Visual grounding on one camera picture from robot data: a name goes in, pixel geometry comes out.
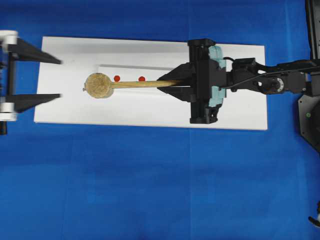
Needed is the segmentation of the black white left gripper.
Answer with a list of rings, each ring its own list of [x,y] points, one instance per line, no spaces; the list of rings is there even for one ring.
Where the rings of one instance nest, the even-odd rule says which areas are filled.
[[[60,94],[14,94],[17,59],[23,62],[61,65],[63,62],[60,59],[18,38],[18,32],[14,30],[0,31],[0,48],[6,54],[7,60],[6,90],[5,95],[0,97],[1,122],[16,121],[18,113],[61,97]]]

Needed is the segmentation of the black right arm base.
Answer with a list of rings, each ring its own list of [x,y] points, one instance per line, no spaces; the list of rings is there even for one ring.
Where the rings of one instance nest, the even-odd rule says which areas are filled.
[[[306,0],[310,58],[320,59],[320,2]],[[298,100],[300,135],[320,151],[320,71],[307,74],[307,90]]]

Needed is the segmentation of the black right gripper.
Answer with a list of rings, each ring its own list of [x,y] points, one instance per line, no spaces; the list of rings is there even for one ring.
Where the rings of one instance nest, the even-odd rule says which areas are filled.
[[[208,38],[194,39],[187,42],[189,48],[189,62],[180,64],[170,72],[159,77],[158,81],[187,81],[189,86],[158,87],[163,93],[169,94],[183,102],[190,104],[191,124],[212,124],[218,121],[218,113],[223,104],[209,107],[212,96],[211,87],[224,89],[227,85],[227,71],[219,68],[215,60],[209,56],[209,47],[217,46],[216,42]]]

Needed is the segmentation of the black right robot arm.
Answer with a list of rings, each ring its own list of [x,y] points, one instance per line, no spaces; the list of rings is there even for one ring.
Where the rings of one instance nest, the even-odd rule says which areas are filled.
[[[208,38],[189,40],[187,45],[189,61],[159,78],[176,83],[158,90],[190,103],[191,124],[217,122],[227,90],[249,90],[264,95],[299,94],[308,89],[306,74],[320,70],[318,59],[266,66],[255,58],[224,57],[216,42]]]

